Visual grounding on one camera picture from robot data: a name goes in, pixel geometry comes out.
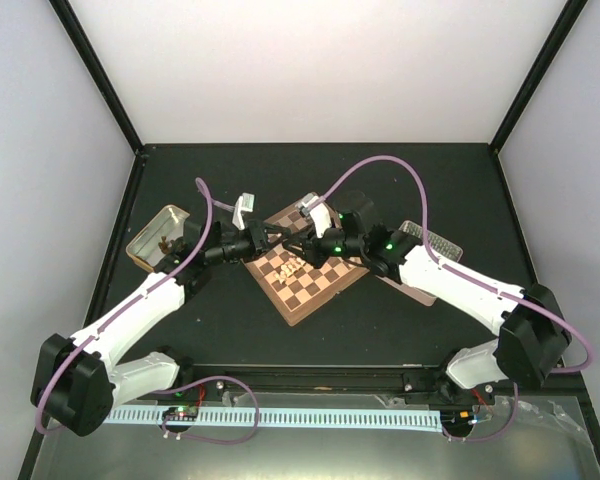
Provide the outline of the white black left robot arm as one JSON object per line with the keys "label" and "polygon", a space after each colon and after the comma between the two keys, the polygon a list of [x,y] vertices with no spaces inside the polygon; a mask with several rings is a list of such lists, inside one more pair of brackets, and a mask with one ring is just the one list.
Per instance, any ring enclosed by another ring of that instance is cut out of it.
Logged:
{"label": "white black left robot arm", "polygon": [[191,219],[164,233],[160,259],[143,283],[99,320],[69,337],[50,336],[41,346],[31,402],[36,428],[50,433],[49,417],[78,436],[94,432],[116,407],[148,394],[187,397],[194,388],[192,360],[170,347],[124,362],[124,355],[155,325],[180,309],[223,263],[256,260],[291,233],[251,219],[244,229]]}

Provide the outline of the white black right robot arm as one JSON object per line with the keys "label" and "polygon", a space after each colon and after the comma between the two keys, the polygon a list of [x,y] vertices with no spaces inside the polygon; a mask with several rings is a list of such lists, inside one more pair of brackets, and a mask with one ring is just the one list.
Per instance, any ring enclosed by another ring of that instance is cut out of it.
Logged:
{"label": "white black right robot arm", "polygon": [[331,258],[357,258],[374,275],[440,299],[493,334],[489,342],[459,350],[437,374],[436,394],[447,403],[501,380],[538,389],[571,343],[571,334],[554,321],[560,312],[548,288],[496,281],[440,255],[423,236],[387,227],[360,192],[340,212],[313,193],[295,208],[308,224],[285,238],[286,250],[315,268]]}

